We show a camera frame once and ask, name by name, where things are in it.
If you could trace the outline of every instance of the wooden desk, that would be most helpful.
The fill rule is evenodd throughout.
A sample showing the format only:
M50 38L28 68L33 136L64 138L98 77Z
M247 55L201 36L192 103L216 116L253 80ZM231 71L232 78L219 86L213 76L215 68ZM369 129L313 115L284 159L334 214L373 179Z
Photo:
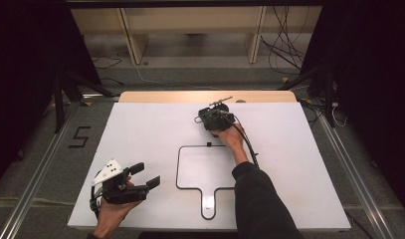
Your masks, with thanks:
M208 107L208 103L230 95L234 97L233 101L246 101L245 104L226 103L230 112L244 125L254 151L259 154L260 168L271 177L299 230L348 230L350 225L302 107L295 101L293 93L273 91L122 94L120 103L115 104L111 111L68 225L80 229L95 227L97 221L89 209L91 181L111 158L115 158L124 167L140 161L145 163L145 170L133 176L136 185L157 175L161 177L161 184L129 213L121 227L146 231L236 230L234 193L227 179L232 178L233 160L227 147L216 147L222 151L214 155L220 155L216 158L225 158L230 163L206 166L206 161L200 160L202 163L197 167L197 171L222 167L220 172L224 173L216 170L215 176L227 180L225 187L210 185L209 189L217 188L213 196L215 213L210 220L202 216L206 214L201 206L201 191L181 188L178 179L182 165L179 163L182 160L181 148L206 145L207 142L222 144L194 119L199 110ZM193 164L185 171L195 168Z

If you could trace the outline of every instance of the table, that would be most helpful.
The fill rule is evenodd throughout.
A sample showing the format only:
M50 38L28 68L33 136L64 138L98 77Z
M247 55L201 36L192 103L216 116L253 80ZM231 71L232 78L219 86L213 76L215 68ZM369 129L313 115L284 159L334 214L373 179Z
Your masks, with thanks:
M68 225L80 229L95 227L97 221L89 209L91 181L113 157L123 167L140 161L145 163L145 170L133 176L137 185L161 176L161 184L133 209L121 227L173 231L236 230L232 189L216 190L215 214L206 219L201 208L201 192L180 189L177 182L182 146L203 145L208 141L221 144L203 125L194 122L197 112L208 107L208 103L230 95L234 97L226 102L230 112L245 127L254 151L259 154L260 168L271 177L299 230L348 230L350 225L304 112L291 92L122 94L112 109ZM235 100L246 103L234 103ZM228 149L222 148L220 158L230 157ZM220 176L231 177L231 168L229 170Z

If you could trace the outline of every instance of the black tape marking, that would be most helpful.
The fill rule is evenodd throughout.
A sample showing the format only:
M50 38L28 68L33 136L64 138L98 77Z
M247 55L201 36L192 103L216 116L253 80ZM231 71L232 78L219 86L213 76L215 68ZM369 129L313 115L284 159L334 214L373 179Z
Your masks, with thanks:
M91 127L90 126L79 126L78 129L76 129L76 133L75 133L75 136L73 137L73 139L83 139L84 142L81 145L69 145L69 148L85 147L89 137L88 136L78 136L79 131L83 128L91 128Z

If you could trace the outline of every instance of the person's left hand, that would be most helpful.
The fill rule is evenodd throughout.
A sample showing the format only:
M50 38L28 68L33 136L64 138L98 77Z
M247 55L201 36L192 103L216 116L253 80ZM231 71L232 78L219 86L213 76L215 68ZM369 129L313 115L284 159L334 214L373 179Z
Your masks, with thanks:
M130 182L130 176L126 179L126 186L134 186ZM98 238L109 238L112 232L120 225L127 213L139 205L142 201L129 202L124 204L109 204L101 198L100 215L94 235Z

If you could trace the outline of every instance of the gray carpet floor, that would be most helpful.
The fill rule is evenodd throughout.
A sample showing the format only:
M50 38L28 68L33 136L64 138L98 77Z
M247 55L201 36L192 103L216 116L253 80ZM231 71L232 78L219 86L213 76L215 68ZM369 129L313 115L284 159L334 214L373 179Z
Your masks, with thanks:
M279 74L270 68L152 68L145 66L139 68L140 76L134 68L99 69L102 86L114 93L165 90L271 90L283 85L283 77L290 79L296 77ZM292 69L278 70L297 72ZM294 92L297 97L306 98L305 86L307 85L308 82L305 82L295 88ZM81 89L84 94L94 93L88 88ZM73 115L61 146L35 195L16 238L86 238L87 232L70 228L67 226L67 222L93 161L114 101L102 99L85 100L85 102L90 102L90 104L79 107ZM304 109L304 111L306 120L315 118L311 110ZM0 180L0 231L54 137L55 114L55 109L49 106L47 113L42 117L35 132L23 148L24 158L14 161ZM336 114L338 118L344 118L342 113L337 112ZM81 131L89 137L89 140L85 147L70 148L69 145L82 143L74 139L79 126L89 127ZM345 127L337 126L335 129L368 190L382 210L395 238L405 239L405 210L381 175L379 168L370 164L371 158L364 149L362 141L349 123ZM322 124L319 121L312 124L311 131L344 209L373 238L378 238ZM137 238L138 234L137 231L119 229L112 238ZM346 232L304 232L303 235L308 239L368 238L356 224L353 224L352 228Z

